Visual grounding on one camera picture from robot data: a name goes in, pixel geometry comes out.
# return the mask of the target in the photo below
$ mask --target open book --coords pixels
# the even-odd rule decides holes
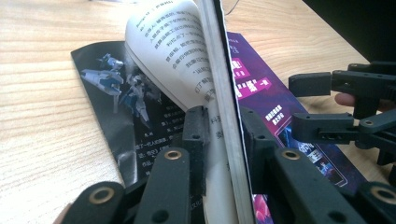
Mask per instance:
[[[141,5],[126,27],[127,52],[180,108],[203,105],[210,122],[205,218],[254,223],[246,155],[220,1]]]

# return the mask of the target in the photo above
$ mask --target book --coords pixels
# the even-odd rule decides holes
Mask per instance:
[[[197,5],[191,0],[142,4],[127,23],[127,52],[180,108],[207,108],[211,122],[203,197],[206,219],[253,223],[220,1]]]

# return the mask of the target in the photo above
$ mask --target white page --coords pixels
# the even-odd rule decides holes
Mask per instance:
[[[238,223],[221,118],[197,6],[191,0],[156,1],[134,12],[126,46],[155,84],[182,108],[208,108],[205,216]]]

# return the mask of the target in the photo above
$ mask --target human hand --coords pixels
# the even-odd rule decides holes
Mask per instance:
[[[339,105],[346,106],[354,106],[355,105],[355,97],[353,95],[347,93],[338,93],[334,98],[335,102]],[[380,100],[379,101],[379,111],[387,111],[396,108],[396,104],[389,100]]]

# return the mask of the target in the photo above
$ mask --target wooden table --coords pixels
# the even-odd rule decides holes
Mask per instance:
[[[88,186],[119,181],[70,51],[123,40],[132,4],[0,2],[0,223],[51,223]],[[241,0],[226,17],[287,84],[288,76],[366,63],[301,1]],[[332,97],[310,112],[345,112]],[[386,181],[376,152],[343,147],[369,180]]]

